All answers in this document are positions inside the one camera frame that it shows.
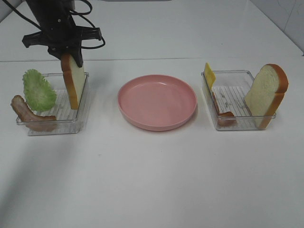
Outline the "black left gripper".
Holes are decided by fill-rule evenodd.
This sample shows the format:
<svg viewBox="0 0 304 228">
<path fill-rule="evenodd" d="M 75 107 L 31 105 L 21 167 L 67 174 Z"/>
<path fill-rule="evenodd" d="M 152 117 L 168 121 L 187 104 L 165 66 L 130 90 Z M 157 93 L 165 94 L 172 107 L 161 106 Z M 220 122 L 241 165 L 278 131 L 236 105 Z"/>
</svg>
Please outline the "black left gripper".
<svg viewBox="0 0 304 228">
<path fill-rule="evenodd" d="M 25 35 L 22 43 L 25 47 L 32 45 L 48 46 L 48 53 L 61 59 L 63 50 L 73 57 L 78 67 L 83 66 L 81 43 L 83 40 L 102 40 L 100 28 L 95 27 L 91 21 L 85 19 L 93 6 L 84 0 L 89 10 L 75 11 L 73 0 L 28 0 L 26 1 L 31 12 L 38 22 L 39 32 Z"/>
</svg>

